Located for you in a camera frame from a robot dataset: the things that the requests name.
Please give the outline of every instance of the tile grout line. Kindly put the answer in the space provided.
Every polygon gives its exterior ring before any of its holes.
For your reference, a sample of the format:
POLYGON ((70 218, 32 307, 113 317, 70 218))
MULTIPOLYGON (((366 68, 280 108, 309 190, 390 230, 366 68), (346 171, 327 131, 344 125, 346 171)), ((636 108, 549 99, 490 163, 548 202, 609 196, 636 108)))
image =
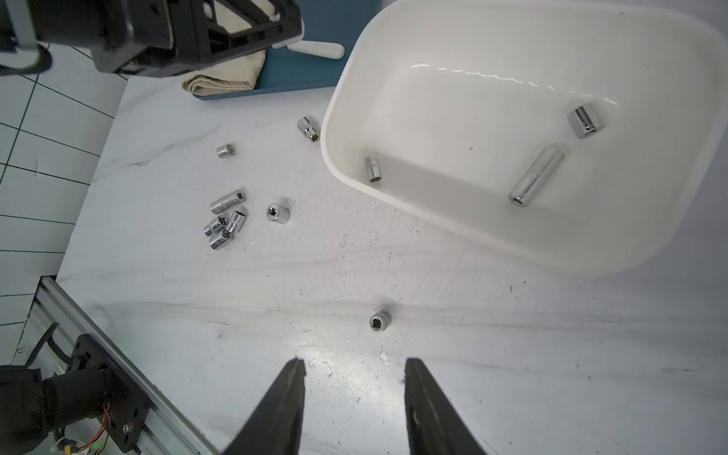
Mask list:
POLYGON ((55 178, 60 178, 61 180, 67 180, 67 181, 69 181, 69 182, 75 182, 75 183, 80 183, 80 184, 82 184, 82 185, 86 185, 86 186, 91 186, 91 183, 85 183, 85 182, 81 182, 81 181, 78 181, 78 180, 73 180, 73 179, 71 179, 71 178, 66 178, 66 177, 59 177, 58 175, 53 175, 53 174, 46 174, 46 173, 42 173, 42 172, 40 172, 40 171, 38 171, 38 170, 32 170, 32 169, 25 169, 24 167, 19 167, 19 166, 13 166, 13 165, 8 165, 8 164, 5 164, 5 165, 6 165, 7 167, 13 167, 13 168, 15 168, 15 169, 20 169, 20 170, 27 170, 28 172, 30 172, 30 173, 33 173, 33 174, 41 174, 41 175, 47 175, 47 176, 49 176, 49 177, 55 177, 55 178))
POLYGON ((0 250, 0 253, 43 253, 43 254, 66 254, 65 251, 30 251, 30 250, 0 250))
POLYGON ((8 165, 7 163, 10 162, 10 157, 12 156, 12 151, 15 149, 15 143, 17 142, 17 136, 20 134, 20 127, 23 126, 23 122, 25 121, 25 115, 28 113, 28 106, 31 105, 31 100, 33 99, 33 93, 36 91, 36 85, 38 85, 38 81, 35 81, 33 83, 33 88, 31 89, 31 95, 28 96, 28 104, 25 105, 25 110, 23 111, 23 116, 20 118, 20 125, 15 132, 15 139, 12 140, 12 145, 10 146, 10 153, 7 155, 7 161, 5 162, 5 167, 2 170, 2 174, 0 175, 0 189, 2 188, 2 180, 5 177, 5 171, 7 171, 8 165))
POLYGON ((46 223, 61 223, 61 224, 71 224, 73 226, 76 225, 76 223, 69 223, 67 221, 54 221, 54 220, 42 220, 40 218, 28 218, 27 216, 15 216, 15 215, 0 215, 0 216, 6 216, 8 218, 20 218, 21 220, 31 220, 31 221, 45 221, 46 223))
MULTIPOLYGON (((76 51, 78 51, 79 53, 83 54, 84 56, 86 56, 86 57, 90 58, 91 60, 93 60, 93 57, 91 57, 90 55, 87 55, 87 54, 86 54, 86 52, 82 52, 81 50, 77 49, 77 48, 76 48, 75 46, 69 46, 69 47, 70 47, 70 48, 72 48, 73 50, 76 50, 76 51)), ((129 79, 127 79, 127 78, 123 77, 123 76, 122 76, 121 74, 119 74, 119 73, 104 73, 104 74, 116 74, 116 75, 117 75, 118 77, 122 78, 123 80, 125 80, 125 81, 129 81, 129 79)))
POLYGON ((60 144, 60 145, 62 145, 62 146, 66 146, 66 147, 69 147, 69 148, 71 148, 71 149, 74 149, 74 150, 78 150, 78 151, 82 151, 82 152, 84 152, 84 153, 88 153, 89 155, 93 155, 94 157, 101 157, 101 155, 99 155, 99 154, 95 154, 95 153, 93 153, 92 151, 88 151, 88 150, 84 150, 84 149, 79 149, 78 147, 74 147, 74 146, 69 146, 69 145, 68 145, 67 143, 63 143, 63 142, 58 142, 58 141, 56 141, 56 140, 54 140, 54 139, 51 139, 51 138, 46 138, 45 136, 41 136, 40 134, 36 134, 36 133, 34 133, 34 132, 30 132, 30 131, 25 131, 25 130, 21 130, 20 128, 16 128, 16 127, 11 127, 10 125, 8 125, 8 124, 5 124, 5 123, 3 123, 3 122, 0 122, 0 124, 1 124, 1 125, 4 125, 4 126, 6 126, 6 127, 8 127, 8 128, 12 128, 13 130, 20 130, 20 131, 22 131, 22 132, 26 132, 26 133, 28 133, 28 134, 30 134, 30 135, 33 135, 33 136, 36 136, 36 137, 38 137, 38 138, 41 138, 41 139, 45 139, 46 141, 51 141, 51 142, 59 143, 59 144, 60 144))
POLYGON ((23 329, 20 331, 20 338, 17 339, 17 343, 15 343, 15 348, 12 350, 12 360, 10 360, 10 364, 13 364, 15 362, 15 358, 18 355, 18 349, 20 348, 20 342, 23 340, 23 335, 25 335, 25 330, 28 328, 28 319, 25 319, 25 322, 23 323, 23 329))
POLYGON ((56 89, 52 89, 51 87, 48 87, 47 85, 43 85, 43 84, 41 84, 40 82, 36 82, 36 84, 40 85, 41 87, 45 87, 45 88, 47 88, 48 90, 52 90, 53 92, 56 92, 56 93, 57 93, 57 94, 59 94, 59 95, 63 95, 63 96, 65 96, 66 98, 68 98, 69 100, 73 100, 73 101, 76 101, 76 102, 77 102, 78 104, 82 104, 82 105, 84 105, 84 106, 88 107, 89 109, 93 109, 94 111, 98 112, 99 114, 104 114, 105 116, 107 116, 107 117, 109 117, 109 118, 113 119, 113 117, 112 117, 112 116, 110 116, 110 115, 108 115, 108 114, 107 114, 106 112, 102 112, 102 111, 99 111, 98 109, 96 109, 96 108, 93 108, 93 107, 91 107, 91 106, 87 105, 86 103, 82 103, 81 101, 78 101, 78 100, 77 100, 76 98, 71 98, 70 96, 68 96, 68 95, 65 95, 65 94, 63 94, 63 93, 59 92, 59 91, 58 91, 58 90, 56 90, 56 89))

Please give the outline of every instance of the blue panel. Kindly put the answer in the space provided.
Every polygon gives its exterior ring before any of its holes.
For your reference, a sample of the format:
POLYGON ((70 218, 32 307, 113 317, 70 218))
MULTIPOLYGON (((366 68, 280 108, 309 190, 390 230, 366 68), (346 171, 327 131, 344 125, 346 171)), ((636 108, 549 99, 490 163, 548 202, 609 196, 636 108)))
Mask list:
POLYGON ((379 12, 381 0, 298 0, 298 4, 305 24, 304 39, 344 45, 346 53, 342 59, 315 57, 285 47, 269 49, 255 89, 197 97, 201 100, 219 100, 335 86, 360 33, 379 12))

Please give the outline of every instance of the folded cloth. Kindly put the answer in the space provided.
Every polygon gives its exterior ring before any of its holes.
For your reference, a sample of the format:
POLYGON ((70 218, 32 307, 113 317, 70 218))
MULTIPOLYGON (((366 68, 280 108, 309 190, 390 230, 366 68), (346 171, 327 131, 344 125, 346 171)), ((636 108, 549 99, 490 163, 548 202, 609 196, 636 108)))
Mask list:
POLYGON ((182 88, 197 96, 222 95, 242 92, 256 87, 258 75, 266 61, 266 51, 261 50, 243 57, 190 73, 182 82, 182 88))
MULTIPOLYGON (((267 0, 253 0, 253 2, 269 17, 275 13, 275 8, 267 0)), ((250 24, 217 1, 215 2, 215 17, 217 23, 224 27, 228 33, 236 33, 250 28, 250 24)), ((192 95, 198 96, 222 95, 252 90, 256 87, 258 75, 261 73, 265 61, 266 51, 261 50, 200 71, 193 71, 182 82, 182 88, 192 95)))

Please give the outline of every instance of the marble-patterned surface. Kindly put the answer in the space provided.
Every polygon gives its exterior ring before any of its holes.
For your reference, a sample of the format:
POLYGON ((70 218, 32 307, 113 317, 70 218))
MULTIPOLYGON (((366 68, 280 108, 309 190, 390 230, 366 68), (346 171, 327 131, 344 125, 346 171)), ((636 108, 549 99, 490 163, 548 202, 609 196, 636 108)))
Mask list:
POLYGON ((202 102, 178 84, 129 81, 58 282, 217 447, 299 356, 302 453, 407 453, 417 356, 489 453, 726 452, 728 141, 661 253, 564 278, 338 182, 296 129, 332 89, 202 102), (208 205, 238 186, 248 219, 212 251, 208 205))

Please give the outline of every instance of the chrome socket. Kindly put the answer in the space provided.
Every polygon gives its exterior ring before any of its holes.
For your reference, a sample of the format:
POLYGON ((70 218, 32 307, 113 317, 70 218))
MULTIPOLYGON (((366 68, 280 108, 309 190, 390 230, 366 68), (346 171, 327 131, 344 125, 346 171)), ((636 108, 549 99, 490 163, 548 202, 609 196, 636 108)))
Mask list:
POLYGON ((210 248, 219 250, 232 240, 232 234, 226 230, 220 231, 217 235, 210 239, 210 248))
POLYGON ((225 226, 227 226, 227 220, 220 215, 205 226, 205 235, 209 237, 216 232, 222 231, 225 226))
POLYGON ((309 141, 316 142, 318 141, 319 135, 318 131, 316 131, 316 127, 309 122, 309 120, 306 117, 301 117, 298 121, 298 131, 301 132, 302 135, 306 136, 309 141))
POLYGON ((366 172, 371 183, 381 180, 381 171, 379 170, 379 160, 376 157, 366 157, 364 159, 366 172))
POLYGON ((528 207, 546 180, 561 164, 564 156, 558 147, 548 146, 543 149, 526 174, 508 194, 508 199, 518 207, 528 207))
POLYGON ((230 215, 230 222, 227 223, 225 230, 230 234, 237 234, 244 222, 245 215, 235 210, 232 215, 230 215))
POLYGON ((275 221, 278 224, 286 224, 290 219, 290 211, 278 204, 271 204, 266 210, 268 221, 275 221))
POLYGON ((245 195, 242 193, 242 189, 238 189, 210 204, 210 210, 216 215, 220 215, 225 210, 241 202, 245 202, 245 195))
POLYGON ((579 139, 586 139, 604 129, 604 122, 592 103, 586 103, 569 112, 567 116, 579 139))
POLYGON ((369 318, 369 327, 375 332, 382 332, 392 323, 389 313, 381 311, 369 318))
POLYGON ((218 158, 229 158, 235 155, 235 148, 233 148, 231 143, 227 143, 224 146, 219 146, 216 153, 218 154, 218 158))

